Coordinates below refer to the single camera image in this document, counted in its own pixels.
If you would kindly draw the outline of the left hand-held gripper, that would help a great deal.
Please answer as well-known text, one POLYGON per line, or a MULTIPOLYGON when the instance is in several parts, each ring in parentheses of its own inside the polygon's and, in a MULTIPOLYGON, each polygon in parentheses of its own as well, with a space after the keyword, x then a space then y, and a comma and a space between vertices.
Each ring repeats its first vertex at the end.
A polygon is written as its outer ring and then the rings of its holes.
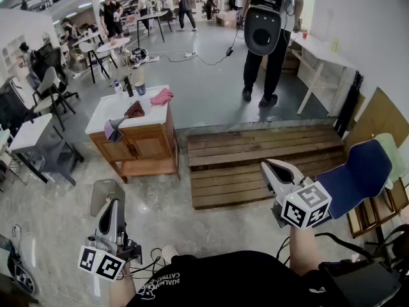
POLYGON ((125 205, 113 199, 96 217, 96 234, 86 238, 81 246, 77 266, 110 282, 117 280, 123 266, 136 260, 142 264, 142 247, 125 232, 125 205))

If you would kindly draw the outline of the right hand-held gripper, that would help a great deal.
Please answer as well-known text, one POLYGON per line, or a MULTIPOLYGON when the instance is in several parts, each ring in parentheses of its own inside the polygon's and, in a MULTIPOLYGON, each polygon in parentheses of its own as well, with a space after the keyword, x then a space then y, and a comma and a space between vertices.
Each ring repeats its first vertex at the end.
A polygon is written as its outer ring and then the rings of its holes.
POLYGON ((265 159, 261 162, 261 174, 268 190, 280 198, 272 212, 281 228, 286 225, 315 227, 330 218, 332 197, 318 181, 303 178, 294 165, 265 159))

